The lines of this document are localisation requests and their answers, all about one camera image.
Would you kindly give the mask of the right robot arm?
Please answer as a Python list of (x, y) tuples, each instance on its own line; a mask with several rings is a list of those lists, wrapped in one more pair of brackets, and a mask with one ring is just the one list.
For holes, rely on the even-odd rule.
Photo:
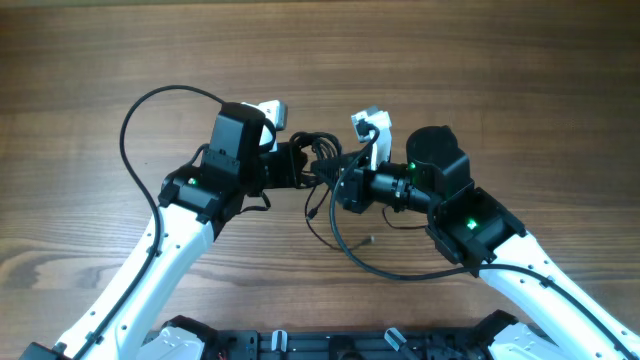
[(550, 339), (535, 347), (516, 334), (517, 323), (493, 331), (482, 341), (489, 356), (567, 359), (636, 359), (639, 337), (611, 316), (548, 256), (523, 222), (476, 186), (470, 160), (447, 126), (414, 131), (406, 142), (407, 161), (375, 166), (380, 131), (368, 126), (358, 152), (316, 160), (314, 175), (332, 191), (329, 221), (345, 255), (363, 270), (390, 280), (416, 276), (383, 271), (348, 248), (336, 221), (336, 206), (353, 213), (371, 203), (410, 210), (427, 218), (424, 227), (436, 250), (453, 267), (438, 277), (468, 273), (484, 281), (523, 311)]

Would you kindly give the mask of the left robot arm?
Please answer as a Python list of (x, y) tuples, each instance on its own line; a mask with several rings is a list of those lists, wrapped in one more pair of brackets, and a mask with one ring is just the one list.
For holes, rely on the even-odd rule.
[(164, 180), (153, 215), (131, 254), (87, 312), (47, 348), (31, 343), (24, 359), (203, 359), (214, 354), (216, 330), (178, 317), (151, 328), (192, 264), (224, 225), (242, 213), (245, 197), (294, 187), (291, 146), (278, 143), (287, 107), (228, 102), (195, 159)]

